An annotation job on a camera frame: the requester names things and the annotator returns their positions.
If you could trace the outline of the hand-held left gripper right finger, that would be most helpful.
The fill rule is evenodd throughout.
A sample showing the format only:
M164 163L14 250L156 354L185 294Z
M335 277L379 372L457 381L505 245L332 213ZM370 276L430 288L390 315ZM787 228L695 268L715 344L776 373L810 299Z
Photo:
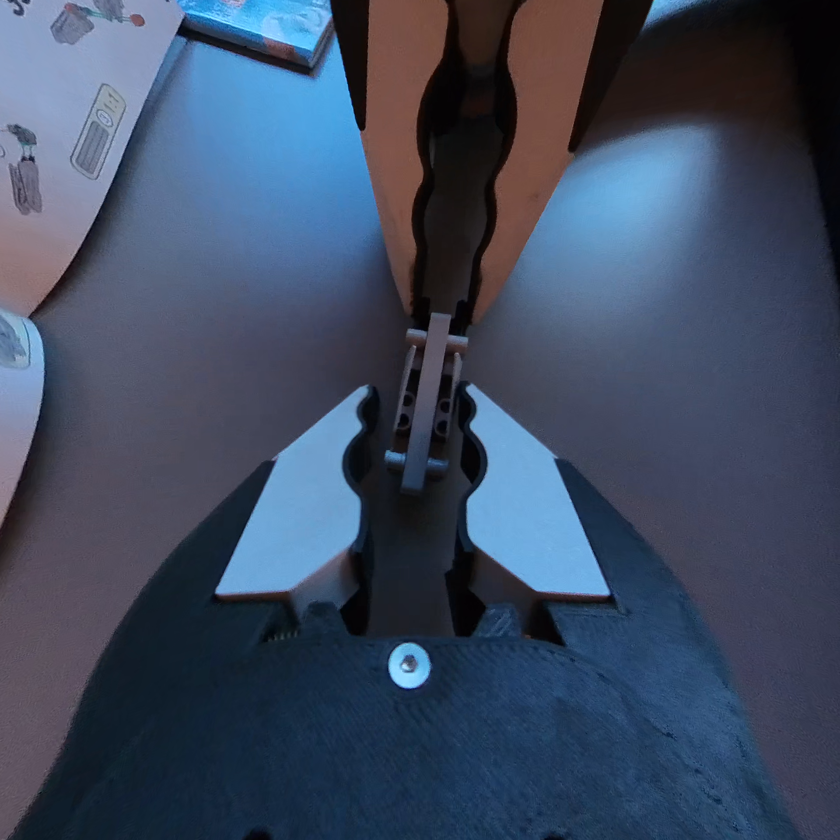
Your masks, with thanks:
M549 603L614 604L552 448L474 383L459 387L459 427L469 485L446 572L456 633L476 633L497 604L526 633Z

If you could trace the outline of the grey desk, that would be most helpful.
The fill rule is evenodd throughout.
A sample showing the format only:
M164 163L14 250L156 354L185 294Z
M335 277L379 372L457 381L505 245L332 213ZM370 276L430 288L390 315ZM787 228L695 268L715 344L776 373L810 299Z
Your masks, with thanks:
M340 48L312 79L178 39L36 323L2 838L176 545L356 386L395 410L407 323ZM656 4L469 341L683 580L801 833L839 838L839 288L776 13Z

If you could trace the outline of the small printed instruction sheet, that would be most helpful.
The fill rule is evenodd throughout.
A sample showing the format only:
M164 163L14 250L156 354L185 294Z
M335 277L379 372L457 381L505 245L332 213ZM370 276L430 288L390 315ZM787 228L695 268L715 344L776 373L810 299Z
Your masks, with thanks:
M45 393L45 344L28 317L2 309L2 520L16 494Z

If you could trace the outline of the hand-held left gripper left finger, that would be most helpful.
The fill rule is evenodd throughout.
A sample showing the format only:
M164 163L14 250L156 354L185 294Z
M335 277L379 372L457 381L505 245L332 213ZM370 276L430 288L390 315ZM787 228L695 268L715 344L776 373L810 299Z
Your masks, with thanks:
M298 619L312 603L330 603L347 624L370 622L375 557L362 479L379 410L378 389L364 384L274 457L219 600L282 601Z

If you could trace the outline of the large printed instruction sheet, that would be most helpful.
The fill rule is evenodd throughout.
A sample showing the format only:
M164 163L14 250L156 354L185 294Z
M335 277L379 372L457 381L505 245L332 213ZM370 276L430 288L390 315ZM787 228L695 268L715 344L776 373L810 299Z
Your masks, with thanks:
M30 315L100 213L178 1L2 1L2 306Z

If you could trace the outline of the blue robot toy box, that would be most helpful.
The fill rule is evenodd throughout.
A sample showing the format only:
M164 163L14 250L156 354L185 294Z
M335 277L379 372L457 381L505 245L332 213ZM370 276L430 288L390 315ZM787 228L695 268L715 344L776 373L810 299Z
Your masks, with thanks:
M184 24L211 41L312 71L333 33L330 1L179 1Z

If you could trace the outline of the grey toy brick assembly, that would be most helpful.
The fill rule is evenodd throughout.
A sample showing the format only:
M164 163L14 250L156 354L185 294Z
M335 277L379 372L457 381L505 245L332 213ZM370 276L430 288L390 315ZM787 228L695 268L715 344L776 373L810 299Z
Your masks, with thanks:
M450 436L469 340L453 317L433 312L428 328L407 331L407 357L385 467L401 476L401 493L421 496L450 468Z

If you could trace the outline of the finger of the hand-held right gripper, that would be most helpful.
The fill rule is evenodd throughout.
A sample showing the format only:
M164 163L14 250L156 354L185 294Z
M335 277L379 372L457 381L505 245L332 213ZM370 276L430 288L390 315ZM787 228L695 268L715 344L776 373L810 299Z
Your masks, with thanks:
M466 315L489 311L566 167L604 1L462 1L469 68L494 66L503 149L486 190Z
M364 149L402 305L422 303L434 173L428 106L446 50L448 1L370 1Z

